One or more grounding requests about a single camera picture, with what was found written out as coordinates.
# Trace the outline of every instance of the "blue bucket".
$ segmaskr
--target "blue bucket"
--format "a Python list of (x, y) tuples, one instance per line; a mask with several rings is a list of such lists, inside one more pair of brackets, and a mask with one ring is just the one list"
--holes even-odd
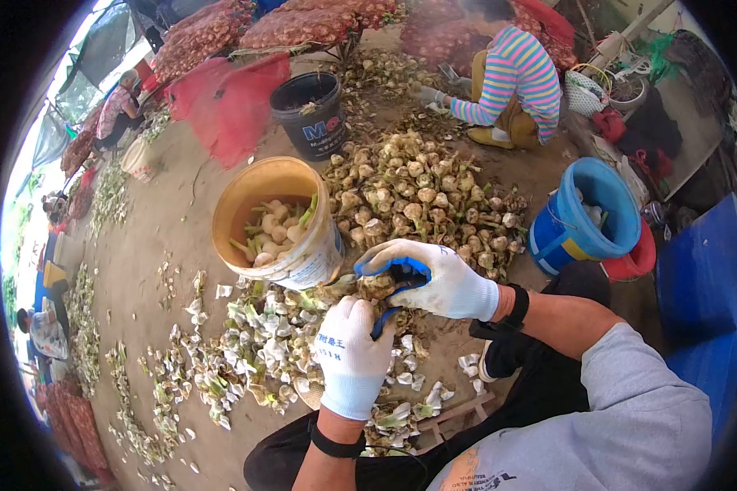
[[(599, 230), (584, 203), (600, 205), (609, 215)], [(605, 162), (582, 157), (563, 173), (560, 188), (530, 227), (530, 252), (544, 272), (560, 274), (572, 261), (603, 261), (628, 254), (641, 237), (641, 217), (628, 184)]]

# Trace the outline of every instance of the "hand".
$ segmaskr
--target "hand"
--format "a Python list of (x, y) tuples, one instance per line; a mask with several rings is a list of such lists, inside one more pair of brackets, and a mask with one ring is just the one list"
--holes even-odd
[(420, 102), (427, 106), (433, 102), (436, 102), (439, 105), (443, 104), (443, 101), (445, 100), (445, 93), (441, 90), (436, 90), (434, 87), (429, 86), (423, 86), (420, 88), (420, 92), (416, 94), (416, 96), (420, 99)]
[(324, 374), (322, 405), (345, 418), (371, 417), (391, 362), (396, 324), (388, 322), (376, 341), (371, 339), (373, 325), (371, 303), (346, 296), (328, 310), (314, 341)]
[(423, 286), (403, 289), (388, 297), (392, 306), (424, 309), (451, 319), (483, 321), (491, 319), (497, 310), (497, 284), (473, 271), (455, 250), (393, 239), (367, 250), (355, 263), (355, 273), (374, 276), (391, 264), (412, 266), (428, 279)]

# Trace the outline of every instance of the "striped sweater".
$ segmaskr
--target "striped sweater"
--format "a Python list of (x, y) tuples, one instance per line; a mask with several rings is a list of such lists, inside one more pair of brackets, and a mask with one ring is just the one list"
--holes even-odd
[(538, 123), (538, 140), (547, 144), (560, 119), (560, 81), (549, 54), (529, 32), (509, 25), (494, 37), (486, 54), (486, 78), (478, 102), (453, 98), (458, 119), (491, 126), (518, 94), (522, 109)]

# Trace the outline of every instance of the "elderly woman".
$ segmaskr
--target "elderly woman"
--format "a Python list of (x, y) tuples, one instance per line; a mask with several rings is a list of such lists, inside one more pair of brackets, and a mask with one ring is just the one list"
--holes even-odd
[(109, 94), (96, 127), (95, 145), (98, 149), (114, 147), (130, 127), (136, 130), (145, 121), (139, 114), (139, 103), (132, 94), (139, 74), (133, 68), (120, 75), (120, 82)]

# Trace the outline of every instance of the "wrist strap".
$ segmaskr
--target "wrist strap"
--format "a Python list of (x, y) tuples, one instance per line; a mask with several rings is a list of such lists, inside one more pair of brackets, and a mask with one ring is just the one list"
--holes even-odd
[(366, 449), (366, 436), (363, 431), (361, 431), (361, 436), (355, 443), (336, 443), (320, 433), (316, 423), (311, 428), (311, 442), (325, 455), (337, 459), (356, 459)]
[(508, 286), (513, 288), (516, 293), (513, 309), (511, 309), (511, 313), (497, 322), (497, 326), (504, 329), (512, 329), (513, 331), (520, 331), (524, 328), (523, 321), (527, 316), (527, 310), (530, 309), (530, 294), (518, 284), (508, 283)]

